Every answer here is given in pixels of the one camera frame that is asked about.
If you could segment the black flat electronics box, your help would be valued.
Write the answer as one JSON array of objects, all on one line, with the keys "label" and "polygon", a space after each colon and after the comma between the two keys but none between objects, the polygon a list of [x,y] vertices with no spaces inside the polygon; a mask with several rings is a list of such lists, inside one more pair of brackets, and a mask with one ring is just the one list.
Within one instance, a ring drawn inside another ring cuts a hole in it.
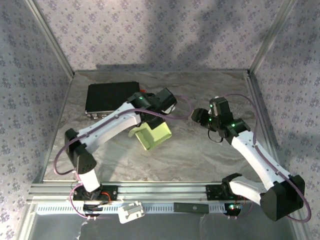
[{"label": "black flat electronics box", "polygon": [[140,84],[136,81],[90,84],[84,112],[91,119],[104,118],[139,91]]}]

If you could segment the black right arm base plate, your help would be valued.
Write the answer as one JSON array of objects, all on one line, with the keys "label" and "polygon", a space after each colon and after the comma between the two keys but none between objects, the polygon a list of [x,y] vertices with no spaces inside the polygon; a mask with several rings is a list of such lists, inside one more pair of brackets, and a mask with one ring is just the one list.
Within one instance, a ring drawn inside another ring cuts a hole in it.
[{"label": "black right arm base plate", "polygon": [[208,201],[242,201],[245,199],[243,196],[231,193],[229,188],[223,183],[206,185],[205,193]]}]

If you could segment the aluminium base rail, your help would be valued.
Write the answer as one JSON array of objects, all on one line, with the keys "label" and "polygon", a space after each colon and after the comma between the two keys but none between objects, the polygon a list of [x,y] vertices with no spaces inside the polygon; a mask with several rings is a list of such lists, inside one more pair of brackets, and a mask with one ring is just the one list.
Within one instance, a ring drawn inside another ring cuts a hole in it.
[{"label": "aluminium base rail", "polygon": [[[113,203],[129,203],[140,201],[145,203],[169,203],[169,202],[242,202],[243,200],[207,200],[206,185],[219,185],[220,182],[105,182],[103,185],[118,186],[117,199]],[[267,190],[261,182],[249,182],[246,184],[230,183],[233,187],[232,194],[242,196],[245,200],[260,201],[261,194],[265,194]],[[48,181],[44,183],[32,184],[27,202],[44,203],[54,201],[68,201],[69,197],[73,198],[71,192],[75,184],[63,181]]]}]

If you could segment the pale green paper box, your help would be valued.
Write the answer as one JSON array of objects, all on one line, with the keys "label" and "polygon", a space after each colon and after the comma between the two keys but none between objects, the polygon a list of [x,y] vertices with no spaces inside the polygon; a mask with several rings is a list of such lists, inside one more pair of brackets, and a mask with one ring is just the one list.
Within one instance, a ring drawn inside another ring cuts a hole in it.
[{"label": "pale green paper box", "polygon": [[136,136],[142,147],[146,151],[149,151],[168,140],[172,136],[172,132],[166,122],[161,123],[154,129],[151,129],[145,122],[139,127],[132,128],[129,131],[128,136]]}]

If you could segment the small circuit board with lights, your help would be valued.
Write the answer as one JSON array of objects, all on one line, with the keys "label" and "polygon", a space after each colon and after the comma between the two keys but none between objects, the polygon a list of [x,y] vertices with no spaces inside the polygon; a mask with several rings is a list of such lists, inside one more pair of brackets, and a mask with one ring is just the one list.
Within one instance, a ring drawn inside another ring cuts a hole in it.
[{"label": "small circuit board with lights", "polygon": [[225,215],[228,217],[237,217],[242,209],[243,209],[243,205],[240,203],[225,203],[224,204],[224,208],[225,208]]}]

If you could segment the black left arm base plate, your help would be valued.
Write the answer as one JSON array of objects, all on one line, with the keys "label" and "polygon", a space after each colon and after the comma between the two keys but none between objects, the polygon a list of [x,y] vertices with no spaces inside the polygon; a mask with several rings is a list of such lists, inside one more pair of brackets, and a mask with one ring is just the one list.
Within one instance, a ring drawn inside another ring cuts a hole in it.
[{"label": "black left arm base plate", "polygon": [[117,185],[101,185],[97,189],[89,192],[84,186],[79,186],[73,193],[75,201],[115,201],[118,196]]}]

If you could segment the white plastic bracket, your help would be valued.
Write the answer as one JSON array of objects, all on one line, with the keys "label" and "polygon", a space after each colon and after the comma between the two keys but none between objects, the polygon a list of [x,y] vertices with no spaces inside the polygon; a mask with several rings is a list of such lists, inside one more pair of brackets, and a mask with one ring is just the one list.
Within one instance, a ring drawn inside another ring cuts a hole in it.
[{"label": "white plastic bracket", "polygon": [[119,222],[125,224],[145,216],[146,212],[139,201],[124,204],[117,210]]}]

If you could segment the aluminium side rail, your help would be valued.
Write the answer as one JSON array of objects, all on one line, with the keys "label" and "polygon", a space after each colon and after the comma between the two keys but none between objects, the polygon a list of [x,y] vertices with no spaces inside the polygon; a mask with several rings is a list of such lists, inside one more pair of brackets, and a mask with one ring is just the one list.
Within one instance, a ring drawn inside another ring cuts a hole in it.
[{"label": "aluminium side rail", "polygon": [[249,70],[246,72],[247,90],[251,100],[255,104],[258,130],[257,139],[264,149],[275,159],[275,161],[286,170],[289,170],[287,164],[287,158],[279,154],[280,146],[276,139],[274,127],[272,125],[266,103],[263,98],[263,94],[259,87],[258,79],[254,73]]}]

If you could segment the black bar device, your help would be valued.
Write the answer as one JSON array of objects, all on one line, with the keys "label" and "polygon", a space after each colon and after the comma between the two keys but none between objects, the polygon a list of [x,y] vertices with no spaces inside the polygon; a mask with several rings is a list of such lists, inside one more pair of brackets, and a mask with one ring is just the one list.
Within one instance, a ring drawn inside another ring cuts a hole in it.
[{"label": "black bar device", "polygon": [[197,203],[173,203],[173,211],[175,213],[195,213],[195,214],[208,214],[208,204],[197,204]]}]

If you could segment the aluminium frame post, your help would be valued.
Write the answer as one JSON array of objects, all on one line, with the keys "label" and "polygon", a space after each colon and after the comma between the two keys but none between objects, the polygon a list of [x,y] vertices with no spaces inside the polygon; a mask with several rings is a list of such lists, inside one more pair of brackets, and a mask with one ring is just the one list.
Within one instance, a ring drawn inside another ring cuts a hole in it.
[{"label": "aluminium frame post", "polygon": [[55,37],[53,31],[51,30],[47,20],[45,19],[44,14],[42,13],[38,3],[36,0],[24,0],[26,5],[28,6],[30,12],[35,18],[41,32],[43,33],[46,41],[51,47],[53,53],[57,57],[58,62],[62,66],[65,73],[68,75],[70,79],[72,79],[75,75],[71,65],[69,64],[66,55],[64,54],[62,48],[60,47],[57,38]]},{"label": "aluminium frame post", "polygon": [[292,9],[298,0],[281,0],[281,5],[279,10],[277,11],[274,21],[271,24],[270,28],[267,30],[265,37],[263,38],[262,44],[259,47],[255,57],[253,58],[249,70],[248,75],[251,76],[255,74],[262,62],[264,61],[268,51],[270,50],[272,44],[274,43],[278,33],[281,31],[283,26],[286,24],[288,17]]}]

